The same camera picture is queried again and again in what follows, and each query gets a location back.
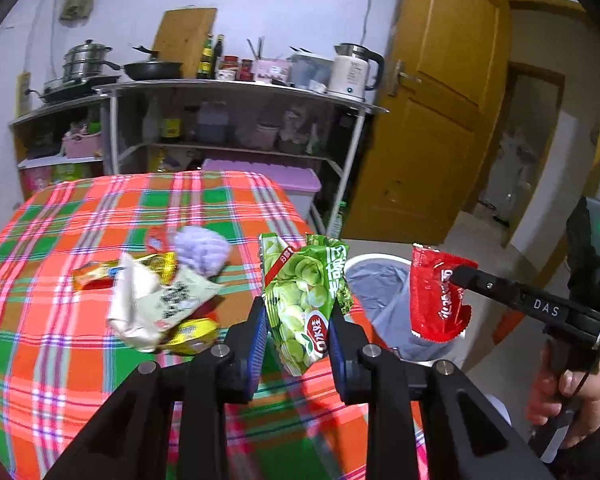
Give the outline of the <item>purple crumpled tissue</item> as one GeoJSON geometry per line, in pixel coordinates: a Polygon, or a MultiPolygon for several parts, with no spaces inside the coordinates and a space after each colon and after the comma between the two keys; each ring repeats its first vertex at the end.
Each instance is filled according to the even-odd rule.
{"type": "Polygon", "coordinates": [[[176,231],[171,247],[180,266],[187,266],[204,278],[218,275],[230,258],[228,240],[202,226],[184,226],[176,231]]]}

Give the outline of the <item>green bean snack bag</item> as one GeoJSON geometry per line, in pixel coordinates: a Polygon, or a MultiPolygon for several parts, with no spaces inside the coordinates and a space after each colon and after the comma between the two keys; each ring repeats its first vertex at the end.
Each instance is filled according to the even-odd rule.
{"type": "Polygon", "coordinates": [[[280,362],[298,377],[327,356],[332,310],[346,314],[353,306],[344,275],[349,246],[320,234],[308,234],[301,247],[275,233],[259,242],[268,326],[280,362]]]}

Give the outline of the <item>red lid jar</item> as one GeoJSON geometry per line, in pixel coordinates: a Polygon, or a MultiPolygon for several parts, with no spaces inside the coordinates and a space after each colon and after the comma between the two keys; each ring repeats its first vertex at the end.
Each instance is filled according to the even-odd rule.
{"type": "Polygon", "coordinates": [[[237,78],[238,72],[239,58],[236,55],[224,55],[216,70],[215,78],[217,80],[233,81],[237,78]]]}

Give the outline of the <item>cream crumpled bag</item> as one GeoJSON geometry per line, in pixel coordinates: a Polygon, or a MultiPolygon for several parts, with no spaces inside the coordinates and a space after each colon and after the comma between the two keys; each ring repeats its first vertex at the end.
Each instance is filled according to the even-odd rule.
{"type": "Polygon", "coordinates": [[[125,274],[114,280],[112,297],[107,312],[107,324],[112,332],[127,346],[139,352],[150,353],[157,350],[161,333],[147,328],[137,313],[136,300],[148,296],[158,289],[149,289],[145,280],[137,275],[132,278],[125,274]]]}

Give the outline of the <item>dark sauce bottle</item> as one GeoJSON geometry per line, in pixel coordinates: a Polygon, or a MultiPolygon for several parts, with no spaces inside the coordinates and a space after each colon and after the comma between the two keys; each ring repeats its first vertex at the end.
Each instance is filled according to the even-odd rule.
{"type": "Polygon", "coordinates": [[[212,52],[212,63],[211,63],[211,78],[216,78],[218,72],[219,62],[221,61],[224,49],[224,35],[219,34],[216,37],[215,45],[212,52]]]}

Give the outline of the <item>purple storage box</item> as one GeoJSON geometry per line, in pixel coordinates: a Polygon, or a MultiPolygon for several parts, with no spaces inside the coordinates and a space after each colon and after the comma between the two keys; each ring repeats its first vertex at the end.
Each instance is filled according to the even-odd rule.
{"type": "Polygon", "coordinates": [[[309,219],[314,197],[322,188],[320,179],[311,168],[268,164],[267,162],[206,158],[201,169],[251,171],[262,174],[283,189],[303,220],[309,219]]]}

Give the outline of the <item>metal kitchen shelf rack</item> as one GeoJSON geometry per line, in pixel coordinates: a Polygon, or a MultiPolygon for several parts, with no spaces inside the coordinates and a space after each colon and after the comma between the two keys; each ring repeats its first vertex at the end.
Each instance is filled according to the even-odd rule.
{"type": "Polygon", "coordinates": [[[328,93],[254,82],[128,81],[96,92],[112,174],[199,169],[208,159],[309,169],[321,187],[303,215],[322,234],[342,220],[368,118],[386,112],[328,93]]]}

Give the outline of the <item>plaid tablecloth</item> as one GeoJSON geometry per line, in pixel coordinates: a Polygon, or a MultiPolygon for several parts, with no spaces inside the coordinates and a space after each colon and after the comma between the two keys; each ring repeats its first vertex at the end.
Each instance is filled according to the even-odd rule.
{"type": "MultiPolygon", "coordinates": [[[[261,289],[258,238],[303,243],[308,226],[272,180],[249,172],[128,174],[59,183],[0,234],[0,461],[39,479],[145,355],[107,323],[109,288],[75,290],[74,270],[141,254],[149,232],[204,226],[232,252],[204,315],[242,321],[261,289]]],[[[251,403],[226,411],[234,479],[361,479],[365,406],[344,405],[329,362],[289,376],[268,349],[251,403]]]]}

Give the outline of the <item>yellow wooden door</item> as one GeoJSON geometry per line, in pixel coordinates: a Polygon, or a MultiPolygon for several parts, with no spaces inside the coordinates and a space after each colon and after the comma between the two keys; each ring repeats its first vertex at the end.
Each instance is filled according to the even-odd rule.
{"type": "Polygon", "coordinates": [[[401,0],[342,235],[439,245],[478,181],[503,101],[507,0],[401,0]]]}

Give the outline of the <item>white electric kettle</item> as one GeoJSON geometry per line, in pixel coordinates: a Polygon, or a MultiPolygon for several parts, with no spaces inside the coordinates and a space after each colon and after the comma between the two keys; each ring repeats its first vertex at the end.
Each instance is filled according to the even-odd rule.
{"type": "Polygon", "coordinates": [[[342,42],[334,47],[336,56],[327,85],[330,96],[339,96],[356,102],[365,102],[366,93],[378,89],[384,74],[385,59],[382,55],[360,44],[342,42]],[[370,63],[377,65],[375,80],[367,82],[370,63]]]}

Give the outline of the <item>orange gold candy wrapper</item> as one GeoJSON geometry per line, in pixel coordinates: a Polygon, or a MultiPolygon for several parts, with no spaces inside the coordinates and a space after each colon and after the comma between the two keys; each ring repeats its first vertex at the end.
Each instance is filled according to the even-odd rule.
{"type": "Polygon", "coordinates": [[[119,260],[94,261],[72,271],[72,288],[79,292],[84,288],[94,288],[112,284],[122,274],[137,275],[145,280],[150,290],[157,285],[169,285],[178,270],[175,252],[157,252],[141,257],[123,254],[119,260]]]}

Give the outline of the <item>white trash bin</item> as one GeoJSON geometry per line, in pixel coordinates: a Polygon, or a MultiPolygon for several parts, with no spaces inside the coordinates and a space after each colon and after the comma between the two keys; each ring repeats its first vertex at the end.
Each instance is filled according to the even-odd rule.
{"type": "Polygon", "coordinates": [[[410,317],[411,261],[386,254],[350,258],[344,274],[350,291],[362,304],[375,334],[400,359],[430,365],[440,359],[456,362],[465,334],[445,344],[414,335],[410,317]]]}

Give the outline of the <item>black frying pan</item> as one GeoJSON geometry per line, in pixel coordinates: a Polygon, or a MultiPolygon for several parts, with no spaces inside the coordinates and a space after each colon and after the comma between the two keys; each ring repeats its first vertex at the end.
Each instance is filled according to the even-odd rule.
{"type": "Polygon", "coordinates": [[[123,65],[123,71],[134,81],[167,80],[182,78],[182,63],[160,60],[160,52],[144,46],[134,47],[140,53],[147,54],[148,59],[142,62],[123,65]]]}

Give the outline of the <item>red snack wrapper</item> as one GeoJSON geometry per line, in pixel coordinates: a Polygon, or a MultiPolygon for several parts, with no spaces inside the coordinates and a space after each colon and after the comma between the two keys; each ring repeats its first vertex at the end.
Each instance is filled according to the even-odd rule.
{"type": "Polygon", "coordinates": [[[419,338],[446,344],[466,330],[471,306],[464,289],[451,282],[459,266],[477,269],[478,263],[436,248],[414,244],[410,269],[411,330],[419,338]]]}

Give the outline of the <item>white printed snack bag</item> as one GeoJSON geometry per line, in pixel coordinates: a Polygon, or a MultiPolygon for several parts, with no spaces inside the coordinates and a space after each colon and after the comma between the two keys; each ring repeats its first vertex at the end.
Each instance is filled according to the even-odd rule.
{"type": "Polygon", "coordinates": [[[137,313],[147,328],[165,333],[189,318],[223,286],[209,281],[189,268],[178,270],[171,284],[136,300],[137,313]]]}

